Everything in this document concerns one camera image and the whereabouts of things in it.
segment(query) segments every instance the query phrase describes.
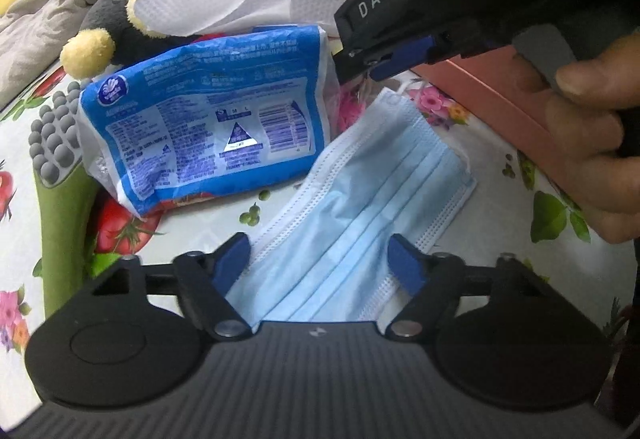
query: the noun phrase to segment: wet wipes package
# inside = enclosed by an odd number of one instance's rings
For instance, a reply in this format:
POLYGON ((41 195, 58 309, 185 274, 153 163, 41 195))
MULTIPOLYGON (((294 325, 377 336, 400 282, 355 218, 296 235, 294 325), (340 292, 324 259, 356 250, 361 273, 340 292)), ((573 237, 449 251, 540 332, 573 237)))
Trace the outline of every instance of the wet wipes package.
POLYGON ((316 26, 187 45, 82 92, 84 166, 138 216, 260 188, 309 171, 338 96, 316 26))

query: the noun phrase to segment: plush toy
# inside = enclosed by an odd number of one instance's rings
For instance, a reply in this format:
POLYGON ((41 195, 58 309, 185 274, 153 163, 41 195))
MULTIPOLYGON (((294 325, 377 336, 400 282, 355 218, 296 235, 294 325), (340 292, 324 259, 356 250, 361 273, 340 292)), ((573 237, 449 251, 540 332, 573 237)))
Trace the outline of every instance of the plush toy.
POLYGON ((112 64, 129 67, 185 45, 197 36, 177 37, 149 31, 135 17, 135 0, 98 0, 80 31, 60 54, 65 72, 76 79, 93 78, 112 64))

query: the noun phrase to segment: finger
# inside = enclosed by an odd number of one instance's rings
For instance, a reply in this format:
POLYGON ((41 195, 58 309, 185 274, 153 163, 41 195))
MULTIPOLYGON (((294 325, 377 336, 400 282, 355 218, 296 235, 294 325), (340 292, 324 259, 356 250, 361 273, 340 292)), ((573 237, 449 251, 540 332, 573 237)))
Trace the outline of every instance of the finger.
POLYGON ((560 96, 546 103, 546 125, 561 151, 574 160, 613 151, 622 143, 622 123, 616 114, 578 106, 560 96))
POLYGON ((640 213, 610 213, 582 206, 587 223, 609 244, 621 244, 640 237, 640 213))
POLYGON ((640 34, 616 40, 594 60, 556 72, 558 86, 573 102, 603 110, 640 105, 640 34))
POLYGON ((640 157, 599 154, 584 161, 568 160, 565 168, 578 203, 611 213, 640 212, 640 157))
POLYGON ((513 57, 510 71, 513 86, 521 92, 532 94, 549 88, 549 85, 536 68, 519 54, 513 57))

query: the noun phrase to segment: blue surgical mask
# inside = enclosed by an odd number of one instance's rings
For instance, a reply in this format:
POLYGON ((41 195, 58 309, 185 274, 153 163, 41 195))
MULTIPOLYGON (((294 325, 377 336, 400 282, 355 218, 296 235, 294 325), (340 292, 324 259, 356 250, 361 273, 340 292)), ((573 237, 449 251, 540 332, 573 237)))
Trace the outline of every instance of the blue surgical mask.
POLYGON ((226 298, 251 326, 375 320, 399 288, 390 236, 427 252, 474 186, 414 104, 384 90, 252 243, 226 298))

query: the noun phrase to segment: textured black surface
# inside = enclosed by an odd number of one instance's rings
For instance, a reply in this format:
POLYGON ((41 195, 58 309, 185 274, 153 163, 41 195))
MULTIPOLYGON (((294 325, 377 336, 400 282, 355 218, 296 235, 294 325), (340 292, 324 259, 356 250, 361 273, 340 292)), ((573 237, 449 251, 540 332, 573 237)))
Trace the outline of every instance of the textured black surface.
POLYGON ((45 403, 24 439, 609 439, 620 431, 584 404, 524 414, 446 383, 418 345, 373 323, 264 323, 215 345, 197 375, 137 408, 77 411, 45 403))

